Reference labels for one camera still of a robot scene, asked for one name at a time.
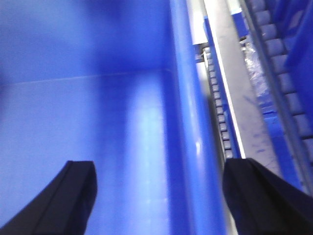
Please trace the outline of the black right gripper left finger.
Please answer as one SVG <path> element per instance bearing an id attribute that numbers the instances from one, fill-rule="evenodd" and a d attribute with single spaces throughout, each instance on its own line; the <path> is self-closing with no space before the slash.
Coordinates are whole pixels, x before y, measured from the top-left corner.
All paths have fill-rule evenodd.
<path id="1" fill-rule="evenodd" d="M 55 178 L 0 229 L 2 235 L 83 235 L 97 196 L 93 161 L 68 161 Z"/>

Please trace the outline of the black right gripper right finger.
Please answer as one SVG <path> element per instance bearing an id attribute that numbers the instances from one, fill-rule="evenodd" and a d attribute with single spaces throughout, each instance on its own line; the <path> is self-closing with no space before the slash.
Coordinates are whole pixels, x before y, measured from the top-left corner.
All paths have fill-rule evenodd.
<path id="1" fill-rule="evenodd" d="M 313 199 L 252 158 L 228 159 L 223 194 L 240 235 L 311 235 Z"/>

